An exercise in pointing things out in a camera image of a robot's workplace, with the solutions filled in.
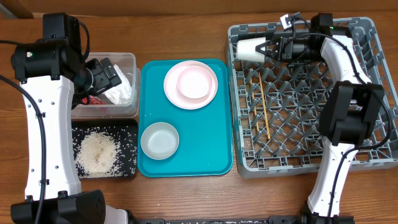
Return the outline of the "small pink saucer plate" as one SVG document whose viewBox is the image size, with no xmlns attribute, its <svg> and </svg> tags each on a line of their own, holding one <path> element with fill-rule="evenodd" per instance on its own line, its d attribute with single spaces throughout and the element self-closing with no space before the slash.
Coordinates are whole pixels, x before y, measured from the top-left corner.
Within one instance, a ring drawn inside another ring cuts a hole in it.
<svg viewBox="0 0 398 224">
<path fill-rule="evenodd" d="M 177 88 L 183 96 L 195 100 L 209 94 L 212 81 L 212 73 L 209 70 L 191 66 L 181 71 L 177 78 Z"/>
</svg>

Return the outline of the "wooden chopstick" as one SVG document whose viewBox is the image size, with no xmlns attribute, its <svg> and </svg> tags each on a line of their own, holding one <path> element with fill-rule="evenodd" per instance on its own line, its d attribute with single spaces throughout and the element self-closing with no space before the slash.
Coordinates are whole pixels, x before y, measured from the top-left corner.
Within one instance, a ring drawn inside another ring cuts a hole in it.
<svg viewBox="0 0 398 224">
<path fill-rule="evenodd" d="M 266 129 L 267 129 L 267 138 L 268 138 L 268 140 L 271 140 L 271 132 L 270 132 L 269 121 L 268 121 L 268 116 L 267 116 L 267 108 L 266 108 L 266 98 L 264 95 L 264 89 L 262 87 L 261 74 L 259 73 L 258 76 L 259 76 L 259 86 L 260 86 L 260 91 L 261 91 L 261 100 L 262 100 L 264 119 L 265 119 Z"/>
<path fill-rule="evenodd" d="M 250 78 L 250 84 L 251 84 L 251 87 L 252 87 L 252 90 L 251 90 L 252 105 L 251 106 L 253 108 L 254 117 L 256 118 L 256 116 L 257 116 L 257 108 L 256 108 L 257 100 L 256 100 L 256 97 L 254 96 L 254 90 L 256 89 L 256 84 L 252 82 L 252 78 Z"/>
</svg>

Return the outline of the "white paper napkin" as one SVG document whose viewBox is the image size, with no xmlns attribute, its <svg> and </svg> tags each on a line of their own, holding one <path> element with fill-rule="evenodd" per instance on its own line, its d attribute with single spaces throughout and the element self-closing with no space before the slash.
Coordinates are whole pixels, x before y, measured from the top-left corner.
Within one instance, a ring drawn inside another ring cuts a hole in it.
<svg viewBox="0 0 398 224">
<path fill-rule="evenodd" d="M 118 77 L 121 79 L 122 83 L 106 90 L 103 94 L 107 99 L 115 105 L 126 104 L 131 99 L 132 94 L 132 86 L 125 76 L 125 74 L 121 71 L 121 69 L 115 64 L 114 69 L 118 74 Z"/>
</svg>

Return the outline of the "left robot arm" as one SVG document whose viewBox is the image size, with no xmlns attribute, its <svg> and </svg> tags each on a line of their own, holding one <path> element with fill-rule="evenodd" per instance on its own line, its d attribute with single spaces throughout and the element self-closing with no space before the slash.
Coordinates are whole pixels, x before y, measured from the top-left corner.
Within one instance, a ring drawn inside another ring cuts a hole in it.
<svg viewBox="0 0 398 224">
<path fill-rule="evenodd" d="M 11 206 L 14 223 L 134 223 L 129 210 L 84 192 L 73 155 L 71 112 L 88 96 L 94 72 L 85 64 L 84 24 L 65 13 L 44 15 L 43 36 L 16 45 L 13 87 L 24 97 L 29 138 L 25 200 Z"/>
</svg>

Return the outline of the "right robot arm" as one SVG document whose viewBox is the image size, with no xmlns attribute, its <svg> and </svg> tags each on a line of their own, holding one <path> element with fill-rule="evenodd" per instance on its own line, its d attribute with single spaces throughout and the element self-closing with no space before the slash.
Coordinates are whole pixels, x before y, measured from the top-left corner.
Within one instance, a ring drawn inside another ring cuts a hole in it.
<svg viewBox="0 0 398 224">
<path fill-rule="evenodd" d="M 333 89 L 318 122 L 323 155 L 300 222 L 353 223 L 353 217 L 340 216 L 340 198 L 354 156 L 365 149 L 363 142 L 370 137 L 380 110 L 387 109 L 382 102 L 384 89 L 365 75 L 348 27 L 334 25 L 333 16 L 326 13 L 319 13 L 305 25 L 306 34 L 241 40 L 237 56 L 251 62 L 272 58 L 289 63 L 304 59 L 326 63 Z"/>
</svg>

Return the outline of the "white ceramic cup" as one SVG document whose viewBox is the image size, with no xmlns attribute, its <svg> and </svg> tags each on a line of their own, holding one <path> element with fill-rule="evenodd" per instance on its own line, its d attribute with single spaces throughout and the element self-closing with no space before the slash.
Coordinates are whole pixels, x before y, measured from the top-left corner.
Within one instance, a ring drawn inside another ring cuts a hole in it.
<svg viewBox="0 0 398 224">
<path fill-rule="evenodd" d="M 265 37 L 239 40 L 236 47 L 236 58 L 250 62 L 264 62 L 265 55 L 256 52 L 256 46 L 265 43 Z"/>
</svg>

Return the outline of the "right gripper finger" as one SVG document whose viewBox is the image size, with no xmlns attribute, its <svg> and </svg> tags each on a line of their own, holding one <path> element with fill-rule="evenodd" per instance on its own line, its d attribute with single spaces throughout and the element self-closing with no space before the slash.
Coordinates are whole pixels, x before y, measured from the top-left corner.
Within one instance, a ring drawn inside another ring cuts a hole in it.
<svg viewBox="0 0 398 224">
<path fill-rule="evenodd" d="M 277 40 L 266 40 L 264 43 L 255 46 L 256 52 L 271 52 L 277 48 Z"/>
<path fill-rule="evenodd" d="M 271 51 L 271 50 L 255 51 L 255 59 L 265 59 L 265 58 L 278 59 L 279 54 L 276 51 Z"/>
</svg>

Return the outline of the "red foil wrapper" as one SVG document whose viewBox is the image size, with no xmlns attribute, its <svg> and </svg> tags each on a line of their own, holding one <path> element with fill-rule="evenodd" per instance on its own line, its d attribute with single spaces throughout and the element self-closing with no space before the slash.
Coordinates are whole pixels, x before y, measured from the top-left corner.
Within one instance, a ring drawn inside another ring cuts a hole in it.
<svg viewBox="0 0 398 224">
<path fill-rule="evenodd" d="M 81 100 L 81 105 L 103 105 L 104 102 L 101 101 L 98 97 L 90 95 Z"/>
</svg>

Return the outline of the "grey bowl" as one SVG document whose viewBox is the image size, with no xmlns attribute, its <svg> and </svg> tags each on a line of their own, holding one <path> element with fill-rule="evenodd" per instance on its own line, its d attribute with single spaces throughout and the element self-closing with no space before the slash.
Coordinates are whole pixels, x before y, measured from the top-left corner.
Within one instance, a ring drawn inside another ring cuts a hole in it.
<svg viewBox="0 0 398 224">
<path fill-rule="evenodd" d="M 179 134 L 169 123 L 153 123 L 144 130 L 141 136 L 141 148 L 144 154 L 154 160 L 171 157 L 178 146 Z"/>
</svg>

